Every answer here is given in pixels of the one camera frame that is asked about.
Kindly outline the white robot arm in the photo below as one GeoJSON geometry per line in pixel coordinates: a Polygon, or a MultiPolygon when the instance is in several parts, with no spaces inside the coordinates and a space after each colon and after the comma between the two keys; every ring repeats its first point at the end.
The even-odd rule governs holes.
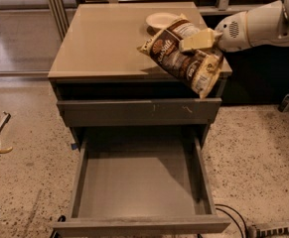
{"type": "Polygon", "coordinates": [[[228,16],[213,30],[207,28],[183,38],[179,49],[194,52],[214,45],[228,53],[264,45],[289,47],[289,0],[228,16]]]}

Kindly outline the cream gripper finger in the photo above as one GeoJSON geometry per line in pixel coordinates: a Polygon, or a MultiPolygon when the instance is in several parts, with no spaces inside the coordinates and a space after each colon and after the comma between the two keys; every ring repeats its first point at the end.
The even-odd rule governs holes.
{"type": "Polygon", "coordinates": [[[200,30],[198,33],[182,39],[179,43],[179,50],[182,53],[194,52],[211,48],[222,36],[222,32],[211,28],[200,30]]]}

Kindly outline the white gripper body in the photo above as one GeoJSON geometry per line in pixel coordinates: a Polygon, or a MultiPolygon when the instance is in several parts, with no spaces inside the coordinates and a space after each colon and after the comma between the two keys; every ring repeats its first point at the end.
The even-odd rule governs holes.
{"type": "Polygon", "coordinates": [[[217,44],[224,52],[233,53],[250,48],[246,32],[246,12],[240,12],[221,20],[215,30],[221,33],[217,44]]]}

